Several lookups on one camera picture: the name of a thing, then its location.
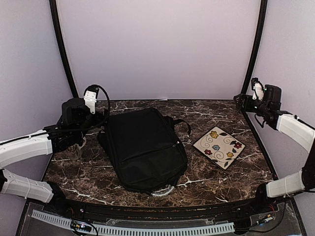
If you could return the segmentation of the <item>black student backpack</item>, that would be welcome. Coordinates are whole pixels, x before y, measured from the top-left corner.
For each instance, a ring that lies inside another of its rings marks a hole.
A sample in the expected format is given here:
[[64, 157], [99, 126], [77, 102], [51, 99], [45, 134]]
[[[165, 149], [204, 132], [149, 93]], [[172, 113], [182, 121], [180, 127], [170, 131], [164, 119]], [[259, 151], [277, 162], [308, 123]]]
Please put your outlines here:
[[175, 132], [183, 119], [163, 116], [156, 108], [108, 118], [97, 139], [124, 189], [168, 195], [188, 167], [184, 145]]

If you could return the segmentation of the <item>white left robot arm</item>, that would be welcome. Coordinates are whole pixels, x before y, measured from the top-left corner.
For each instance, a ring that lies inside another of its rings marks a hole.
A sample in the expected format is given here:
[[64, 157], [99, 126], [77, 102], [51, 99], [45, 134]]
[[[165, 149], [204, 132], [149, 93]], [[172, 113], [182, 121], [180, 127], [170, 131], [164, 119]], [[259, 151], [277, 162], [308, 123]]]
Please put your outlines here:
[[58, 214], [69, 211], [69, 202], [63, 191], [54, 182], [40, 182], [12, 173], [7, 166], [36, 156], [50, 155], [76, 149], [86, 143], [89, 130], [101, 127], [108, 118], [108, 110], [83, 116], [73, 124], [59, 120], [57, 124], [46, 126], [35, 133], [3, 141], [0, 144], [0, 192], [25, 199], [50, 203]]

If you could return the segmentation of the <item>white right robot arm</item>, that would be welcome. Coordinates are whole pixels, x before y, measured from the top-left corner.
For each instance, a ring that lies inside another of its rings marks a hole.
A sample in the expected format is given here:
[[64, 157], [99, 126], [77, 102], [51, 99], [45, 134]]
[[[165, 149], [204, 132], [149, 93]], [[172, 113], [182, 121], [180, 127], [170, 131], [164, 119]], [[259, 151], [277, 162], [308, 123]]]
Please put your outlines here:
[[265, 184], [259, 195], [251, 203], [255, 213], [262, 213], [270, 205], [270, 198], [290, 196], [300, 192], [313, 192], [315, 188], [315, 129], [301, 121], [301, 119], [287, 111], [281, 111], [281, 103], [276, 100], [252, 99], [251, 96], [239, 94], [234, 96], [238, 109], [255, 113], [263, 118], [274, 130], [287, 135], [307, 153], [308, 158], [304, 167], [291, 175]]

